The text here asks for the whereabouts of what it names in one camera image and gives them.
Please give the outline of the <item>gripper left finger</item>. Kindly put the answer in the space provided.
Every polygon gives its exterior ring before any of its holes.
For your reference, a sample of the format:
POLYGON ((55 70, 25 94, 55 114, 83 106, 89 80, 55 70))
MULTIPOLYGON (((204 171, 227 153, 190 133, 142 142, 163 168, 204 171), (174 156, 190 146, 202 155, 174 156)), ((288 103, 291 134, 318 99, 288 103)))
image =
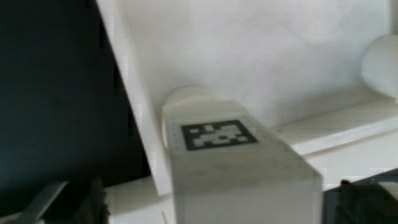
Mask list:
POLYGON ((41 190, 10 224, 110 224, 99 178, 57 181, 41 190))

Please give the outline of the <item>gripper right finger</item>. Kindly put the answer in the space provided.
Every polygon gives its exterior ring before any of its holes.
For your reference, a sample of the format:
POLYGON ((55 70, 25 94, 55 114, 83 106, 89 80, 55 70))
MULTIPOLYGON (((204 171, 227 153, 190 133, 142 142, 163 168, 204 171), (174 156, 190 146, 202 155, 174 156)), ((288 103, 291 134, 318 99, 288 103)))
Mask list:
POLYGON ((398 224, 398 168, 323 192, 321 224, 398 224))

